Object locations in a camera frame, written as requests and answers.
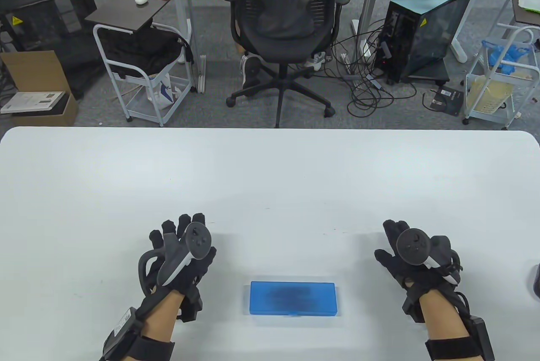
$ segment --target pc tower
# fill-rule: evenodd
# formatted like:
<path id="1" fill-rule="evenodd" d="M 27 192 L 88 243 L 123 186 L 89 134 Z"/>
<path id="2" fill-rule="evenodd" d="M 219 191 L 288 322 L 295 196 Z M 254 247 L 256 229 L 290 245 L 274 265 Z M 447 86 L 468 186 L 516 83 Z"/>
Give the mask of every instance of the pc tower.
<path id="1" fill-rule="evenodd" d="M 0 0 L 2 31 L 18 52 L 54 50 L 75 98 L 92 83 L 104 65 L 85 18 L 96 10 L 94 0 Z"/>
<path id="2" fill-rule="evenodd" d="M 374 66 L 389 83 L 449 81 L 444 56 L 469 0 L 392 0 Z"/>

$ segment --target cardboard box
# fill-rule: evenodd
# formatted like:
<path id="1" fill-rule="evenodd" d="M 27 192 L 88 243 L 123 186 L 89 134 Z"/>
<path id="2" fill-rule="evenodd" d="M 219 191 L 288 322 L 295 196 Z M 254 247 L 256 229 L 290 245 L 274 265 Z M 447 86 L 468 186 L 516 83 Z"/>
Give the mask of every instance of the cardboard box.
<path id="1" fill-rule="evenodd" d="M 65 91 L 69 98 L 62 114 L 12 115 L 16 126 L 73 126 L 79 105 L 71 94 L 64 70 L 54 52 L 0 53 L 17 89 L 21 92 Z"/>

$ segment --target chair base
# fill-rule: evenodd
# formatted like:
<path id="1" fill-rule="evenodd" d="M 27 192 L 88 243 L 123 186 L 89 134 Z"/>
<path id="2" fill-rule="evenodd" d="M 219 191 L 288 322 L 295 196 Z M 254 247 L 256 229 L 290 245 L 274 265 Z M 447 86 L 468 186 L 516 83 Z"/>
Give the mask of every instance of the chair base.
<path id="1" fill-rule="evenodd" d="M 314 72 L 313 67 L 304 68 L 302 70 L 295 71 L 291 74 L 287 73 L 288 67 L 286 64 L 279 65 L 279 72 L 275 72 L 265 65 L 261 65 L 261 68 L 262 70 L 266 71 L 268 75 L 272 76 L 272 79 L 266 83 L 254 85 L 253 87 L 248 87 L 248 88 L 232 93 L 231 96 L 228 97 L 225 101 L 229 108 L 232 108 L 233 106 L 235 106 L 236 98 L 238 98 L 239 96 L 250 97 L 250 96 L 254 96 L 257 92 L 264 91 L 266 89 L 276 88 L 279 91 L 278 112 L 276 114 L 276 120 L 275 120 L 276 129 L 279 128 L 279 122 L 281 119 L 281 106 L 283 104 L 283 95 L 285 94 L 286 90 L 291 90 L 291 91 L 301 93 L 302 95 L 305 95 L 310 99 L 313 99 L 319 103 L 322 103 L 324 105 L 324 117 L 332 117 L 336 113 L 334 108 L 332 108 L 332 105 L 330 104 L 329 100 L 314 93 L 312 90 L 304 87 L 303 85 L 300 85 L 299 83 L 295 81 L 295 79 L 299 77 L 305 77 L 305 78 L 311 77 Z"/>

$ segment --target blue pencil case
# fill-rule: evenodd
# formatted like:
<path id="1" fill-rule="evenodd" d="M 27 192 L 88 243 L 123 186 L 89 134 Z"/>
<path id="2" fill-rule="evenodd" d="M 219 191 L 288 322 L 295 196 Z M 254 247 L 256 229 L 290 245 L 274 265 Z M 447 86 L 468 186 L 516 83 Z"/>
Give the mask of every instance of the blue pencil case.
<path id="1" fill-rule="evenodd" d="M 331 282 L 252 281 L 251 315 L 335 316 L 336 288 Z"/>

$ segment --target shoe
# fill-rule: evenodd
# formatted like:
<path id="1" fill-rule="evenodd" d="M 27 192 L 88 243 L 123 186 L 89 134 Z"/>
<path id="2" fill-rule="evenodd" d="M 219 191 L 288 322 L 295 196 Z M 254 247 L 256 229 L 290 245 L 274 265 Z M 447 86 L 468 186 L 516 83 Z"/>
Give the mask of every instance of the shoe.
<path id="1" fill-rule="evenodd" d="M 261 82 L 257 78 L 261 71 L 261 60 L 258 56 L 245 54 L 240 59 L 240 73 L 243 76 L 242 89 L 259 85 Z"/>
<path id="2" fill-rule="evenodd" d="M 303 64 L 304 67 L 313 67 L 314 70 L 319 71 L 322 67 L 322 63 L 326 62 L 326 53 L 320 52 L 313 54 L 313 58 L 308 58 Z"/>

